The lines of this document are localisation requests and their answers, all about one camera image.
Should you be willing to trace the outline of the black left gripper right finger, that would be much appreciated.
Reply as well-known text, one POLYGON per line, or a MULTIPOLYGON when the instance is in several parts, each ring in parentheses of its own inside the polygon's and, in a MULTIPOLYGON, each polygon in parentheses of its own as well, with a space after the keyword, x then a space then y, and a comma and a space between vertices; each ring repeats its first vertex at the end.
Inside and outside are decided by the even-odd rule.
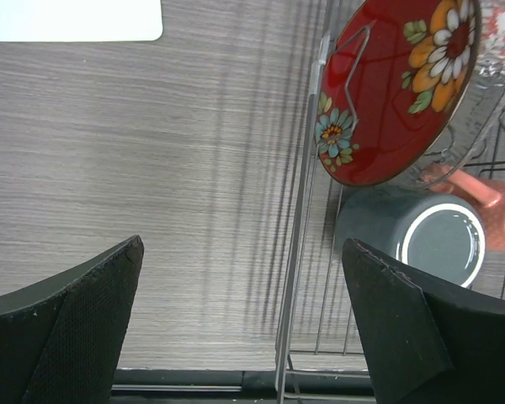
POLYGON ((379 403, 505 403, 505 300, 354 239, 342 264, 379 403))

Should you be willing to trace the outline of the clear textured glass bowl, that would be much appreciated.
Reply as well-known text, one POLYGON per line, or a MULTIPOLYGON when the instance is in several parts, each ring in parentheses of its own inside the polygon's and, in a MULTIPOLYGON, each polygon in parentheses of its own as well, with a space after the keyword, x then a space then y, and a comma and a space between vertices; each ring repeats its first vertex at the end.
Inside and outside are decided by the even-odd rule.
POLYGON ((439 137, 391 180, 425 189, 447 178, 476 154, 505 106, 505 1, 462 1, 441 14, 430 61, 443 83, 461 79, 454 112, 439 137))

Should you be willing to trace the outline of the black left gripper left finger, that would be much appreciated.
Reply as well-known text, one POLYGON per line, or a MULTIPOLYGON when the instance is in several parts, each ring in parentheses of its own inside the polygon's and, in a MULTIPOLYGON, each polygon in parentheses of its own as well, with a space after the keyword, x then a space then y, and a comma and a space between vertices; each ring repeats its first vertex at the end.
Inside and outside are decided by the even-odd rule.
POLYGON ((109 401, 143 256, 134 235, 0 295, 0 403, 109 401))

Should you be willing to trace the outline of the red floral plate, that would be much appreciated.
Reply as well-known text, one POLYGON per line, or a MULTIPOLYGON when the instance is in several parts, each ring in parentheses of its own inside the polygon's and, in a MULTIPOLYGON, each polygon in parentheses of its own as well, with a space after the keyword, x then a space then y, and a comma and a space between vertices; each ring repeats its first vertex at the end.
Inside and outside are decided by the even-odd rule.
POLYGON ((327 58, 318 156, 339 183, 394 178, 439 138, 477 52, 474 1, 366 1, 327 58))

